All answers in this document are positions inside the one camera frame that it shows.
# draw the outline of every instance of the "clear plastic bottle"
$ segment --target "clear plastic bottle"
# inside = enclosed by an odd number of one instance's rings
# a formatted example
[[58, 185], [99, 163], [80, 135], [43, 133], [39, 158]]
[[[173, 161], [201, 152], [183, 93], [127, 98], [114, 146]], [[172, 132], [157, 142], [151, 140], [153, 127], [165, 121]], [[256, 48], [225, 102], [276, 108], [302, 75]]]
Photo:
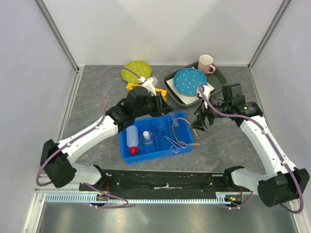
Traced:
[[144, 133], [140, 136], [140, 140], [145, 145], [150, 145], [154, 142], [155, 137], [152, 132], [144, 131]]
[[126, 143], [132, 155], [138, 152], [138, 130], [135, 125], [126, 128]]

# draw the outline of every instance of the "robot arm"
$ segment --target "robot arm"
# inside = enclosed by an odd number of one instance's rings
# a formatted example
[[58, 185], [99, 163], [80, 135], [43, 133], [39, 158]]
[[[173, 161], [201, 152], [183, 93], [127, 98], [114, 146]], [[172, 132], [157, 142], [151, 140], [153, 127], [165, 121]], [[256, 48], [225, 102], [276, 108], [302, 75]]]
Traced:
[[106, 112], [102, 122], [101, 117], [69, 138], [58, 143], [49, 140], [44, 144], [41, 165], [53, 153], [60, 150], [44, 168], [56, 188], [63, 187], [70, 182], [95, 184], [102, 177], [101, 169], [97, 166], [75, 163], [84, 152], [129, 127], [137, 117], [144, 115], [159, 117], [173, 110], [163, 100], [160, 92], [156, 92], [152, 85], [153, 81], [152, 78], [149, 78], [142, 86], [137, 86], [129, 91], [125, 99]]
[[[225, 170], [228, 182], [257, 192], [263, 203], [269, 207], [297, 199], [298, 193], [296, 186], [284, 164], [287, 164], [295, 175], [302, 192], [305, 190], [310, 178], [308, 172], [305, 169], [298, 169], [281, 149], [266, 125], [266, 120], [258, 105], [255, 102], [245, 103], [245, 97], [242, 94], [240, 84], [223, 86], [223, 95], [224, 102], [213, 105], [218, 111], [225, 114], [248, 116], [264, 127], [264, 130], [262, 131], [250, 120], [231, 117], [253, 144], [264, 165], [266, 174], [262, 175], [254, 173], [242, 166], [232, 167]], [[215, 113], [211, 108], [203, 105], [203, 103], [195, 111], [195, 114], [197, 119], [191, 124], [191, 126], [192, 128], [202, 131], [207, 129], [204, 122], [206, 117], [210, 125], [213, 124], [215, 118], [223, 117]], [[280, 160], [265, 134], [268, 134], [271, 137], [284, 159], [283, 162]]]

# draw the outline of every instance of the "pink mug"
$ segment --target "pink mug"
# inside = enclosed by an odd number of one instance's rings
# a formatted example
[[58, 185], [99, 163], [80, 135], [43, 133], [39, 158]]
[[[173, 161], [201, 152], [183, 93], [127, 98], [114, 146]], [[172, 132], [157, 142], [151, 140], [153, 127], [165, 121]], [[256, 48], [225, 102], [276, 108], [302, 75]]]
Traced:
[[215, 72], [216, 68], [212, 65], [213, 58], [209, 55], [201, 55], [199, 58], [198, 70], [202, 71], [204, 74], [212, 74]]

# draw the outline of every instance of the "red wire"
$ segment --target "red wire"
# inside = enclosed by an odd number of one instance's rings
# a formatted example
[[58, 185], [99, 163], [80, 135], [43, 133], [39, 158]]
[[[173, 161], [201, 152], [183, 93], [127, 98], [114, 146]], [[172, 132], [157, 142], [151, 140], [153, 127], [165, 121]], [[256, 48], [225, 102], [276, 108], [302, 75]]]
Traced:
[[240, 196], [242, 196], [242, 193], [243, 193], [243, 189], [242, 189], [242, 187], [240, 186], [240, 195], [238, 196], [238, 198], [239, 198]]

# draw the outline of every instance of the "white plate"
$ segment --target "white plate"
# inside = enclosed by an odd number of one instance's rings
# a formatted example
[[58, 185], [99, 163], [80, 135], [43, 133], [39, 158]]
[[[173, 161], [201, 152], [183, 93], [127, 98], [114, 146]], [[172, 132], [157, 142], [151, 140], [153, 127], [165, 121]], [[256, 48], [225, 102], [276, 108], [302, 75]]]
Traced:
[[[176, 88], [174, 87], [174, 84], [173, 84], [173, 79], [170, 79], [170, 80], [167, 80], [166, 83], [168, 84], [168, 86], [172, 89], [172, 91], [180, 98], [180, 100], [184, 103], [184, 104], [191, 104], [195, 101], [197, 101], [199, 98], [196, 97], [196, 96], [185, 96], [181, 93], [179, 93]], [[214, 90], [215, 88], [210, 85], [208, 83], [208, 86], [210, 87], [210, 91]]]

